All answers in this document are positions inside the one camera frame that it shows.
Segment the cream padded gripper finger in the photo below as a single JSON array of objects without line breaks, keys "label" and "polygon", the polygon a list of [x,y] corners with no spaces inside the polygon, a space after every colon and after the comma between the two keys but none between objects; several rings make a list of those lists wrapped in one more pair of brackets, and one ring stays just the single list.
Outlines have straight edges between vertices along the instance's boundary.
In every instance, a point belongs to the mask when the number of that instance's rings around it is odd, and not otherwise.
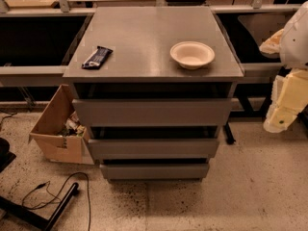
[{"label": "cream padded gripper finger", "polygon": [[280,29],[259,46],[260,52],[267,57],[278,57],[280,53],[280,40],[284,30]]},{"label": "cream padded gripper finger", "polygon": [[263,127],[281,133],[308,105],[308,71],[293,68],[285,77],[277,75],[272,85],[271,104]]}]

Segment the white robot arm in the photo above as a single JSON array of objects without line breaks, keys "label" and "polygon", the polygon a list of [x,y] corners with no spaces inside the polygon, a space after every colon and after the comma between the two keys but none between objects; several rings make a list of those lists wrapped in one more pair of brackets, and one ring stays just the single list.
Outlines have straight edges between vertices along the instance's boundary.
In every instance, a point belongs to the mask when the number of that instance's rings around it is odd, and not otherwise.
[{"label": "white robot arm", "polygon": [[272,84],[269,110],[264,129],[280,133],[288,129],[308,105],[308,2],[286,23],[285,27],[264,41],[263,53],[278,53],[290,70],[285,77],[277,75]]}]

